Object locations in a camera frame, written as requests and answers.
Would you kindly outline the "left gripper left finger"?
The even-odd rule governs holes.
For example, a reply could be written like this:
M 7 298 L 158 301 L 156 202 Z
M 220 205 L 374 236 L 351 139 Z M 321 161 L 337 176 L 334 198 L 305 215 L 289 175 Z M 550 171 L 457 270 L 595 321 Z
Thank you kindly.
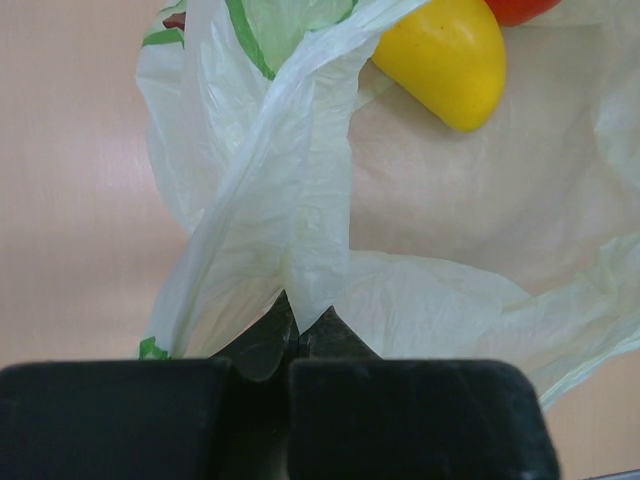
M 284 479 L 285 296 L 207 359 L 30 362 L 1 372 L 5 479 Z

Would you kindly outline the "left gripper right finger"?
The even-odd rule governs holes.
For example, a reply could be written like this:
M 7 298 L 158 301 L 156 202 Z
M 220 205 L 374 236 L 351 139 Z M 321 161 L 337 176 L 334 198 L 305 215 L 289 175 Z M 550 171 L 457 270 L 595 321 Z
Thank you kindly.
M 378 357 L 326 311 L 289 368 L 293 479 L 555 479 L 527 377 L 496 360 Z

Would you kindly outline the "green plastic bag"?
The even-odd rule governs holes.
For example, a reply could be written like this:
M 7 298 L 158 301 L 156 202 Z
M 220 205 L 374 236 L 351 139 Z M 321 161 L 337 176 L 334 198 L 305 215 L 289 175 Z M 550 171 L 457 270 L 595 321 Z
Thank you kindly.
M 136 81 L 190 240 L 141 359 L 218 352 L 286 294 L 386 358 L 496 358 L 543 405 L 639 346 L 639 5 L 506 31 L 472 133 L 369 61 L 414 1 L 170 1 Z

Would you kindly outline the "yellow mango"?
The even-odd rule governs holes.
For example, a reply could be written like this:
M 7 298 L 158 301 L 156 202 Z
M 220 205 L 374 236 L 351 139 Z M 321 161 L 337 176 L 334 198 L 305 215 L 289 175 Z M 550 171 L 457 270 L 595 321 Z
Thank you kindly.
M 482 127 L 505 89 L 504 38 L 481 0 L 422 5 L 381 36 L 371 60 L 443 123 L 461 132 Z

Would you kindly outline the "red tomato fruit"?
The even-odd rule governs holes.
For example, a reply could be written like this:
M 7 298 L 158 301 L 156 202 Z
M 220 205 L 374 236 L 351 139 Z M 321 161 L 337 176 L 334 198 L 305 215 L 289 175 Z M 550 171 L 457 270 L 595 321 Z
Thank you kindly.
M 560 0 L 486 0 L 500 26 L 514 27 L 555 7 Z

